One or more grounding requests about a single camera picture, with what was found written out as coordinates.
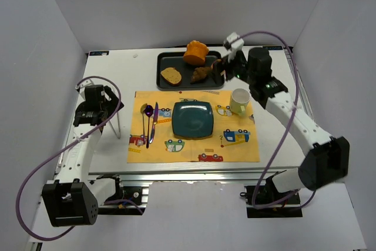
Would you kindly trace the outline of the glazed donut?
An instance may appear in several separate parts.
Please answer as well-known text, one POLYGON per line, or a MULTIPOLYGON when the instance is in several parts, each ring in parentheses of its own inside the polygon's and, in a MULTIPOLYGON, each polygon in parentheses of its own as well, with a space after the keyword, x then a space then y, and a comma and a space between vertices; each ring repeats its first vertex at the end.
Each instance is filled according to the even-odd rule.
POLYGON ((213 65, 211 65, 211 73, 212 73, 212 77, 214 78, 214 79, 217 79, 217 72, 218 71, 223 71, 224 69, 223 69, 223 65, 215 65, 215 66, 213 66, 213 65))

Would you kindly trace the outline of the bread slice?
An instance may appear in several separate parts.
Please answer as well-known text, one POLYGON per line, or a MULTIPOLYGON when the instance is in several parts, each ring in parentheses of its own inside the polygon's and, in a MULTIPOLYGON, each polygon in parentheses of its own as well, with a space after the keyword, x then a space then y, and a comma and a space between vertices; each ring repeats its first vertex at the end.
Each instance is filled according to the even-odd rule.
POLYGON ((162 70, 160 74, 169 85, 177 86, 182 82, 182 75, 176 68, 168 67, 162 70))

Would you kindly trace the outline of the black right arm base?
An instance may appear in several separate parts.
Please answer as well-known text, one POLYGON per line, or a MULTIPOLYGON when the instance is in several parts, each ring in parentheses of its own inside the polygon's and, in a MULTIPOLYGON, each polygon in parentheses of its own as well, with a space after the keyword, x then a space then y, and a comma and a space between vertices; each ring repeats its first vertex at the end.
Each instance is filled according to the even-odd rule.
POLYGON ((271 219, 271 218, 298 218, 303 217, 300 207, 300 197, 296 192, 292 197, 281 200, 286 197, 290 192, 280 193, 272 184, 272 178, 281 172, 276 172, 266 179, 264 185, 259 187, 256 195, 257 205, 266 205, 271 202, 277 201, 275 205, 271 205, 264 209, 255 209, 251 204, 251 199, 255 186, 245 186, 244 192, 240 192, 240 197, 246 202, 247 217, 249 219, 271 219))

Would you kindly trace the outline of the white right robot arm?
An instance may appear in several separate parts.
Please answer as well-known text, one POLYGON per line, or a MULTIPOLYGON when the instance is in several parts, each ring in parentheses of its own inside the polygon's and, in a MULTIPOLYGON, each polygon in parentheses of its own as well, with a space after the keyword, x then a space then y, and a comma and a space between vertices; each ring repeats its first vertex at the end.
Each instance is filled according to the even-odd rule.
POLYGON ((302 188, 315 191, 348 174, 350 144, 318 126, 290 95, 288 88, 272 75, 272 58, 266 48, 252 48, 248 55, 237 51, 212 65, 215 75, 238 78, 249 85, 251 97, 286 128, 305 158, 294 169, 266 179, 265 189, 274 198, 302 188))

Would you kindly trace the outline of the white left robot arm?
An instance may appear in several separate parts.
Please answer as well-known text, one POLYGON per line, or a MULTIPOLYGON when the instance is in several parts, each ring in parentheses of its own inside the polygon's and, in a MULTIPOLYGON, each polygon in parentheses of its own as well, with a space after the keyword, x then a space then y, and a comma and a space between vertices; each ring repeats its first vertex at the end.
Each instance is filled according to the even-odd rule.
POLYGON ((99 206, 120 196, 117 176, 103 175, 89 180, 89 169, 102 136, 101 123, 116 108, 122 108, 123 103, 104 85, 85 87, 83 96, 73 120, 73 139, 77 144, 68 149, 54 182, 42 189, 43 202, 54 227, 93 225, 99 206))

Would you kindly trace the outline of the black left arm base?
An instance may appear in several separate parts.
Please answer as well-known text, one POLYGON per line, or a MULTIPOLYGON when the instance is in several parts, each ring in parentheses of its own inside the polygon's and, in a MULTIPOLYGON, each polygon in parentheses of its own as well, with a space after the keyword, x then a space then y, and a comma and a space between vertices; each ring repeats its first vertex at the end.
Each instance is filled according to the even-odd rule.
POLYGON ((99 208, 100 215, 140 216, 146 209, 147 187, 129 184, 119 175, 100 175, 96 180, 111 180, 109 196, 99 208))

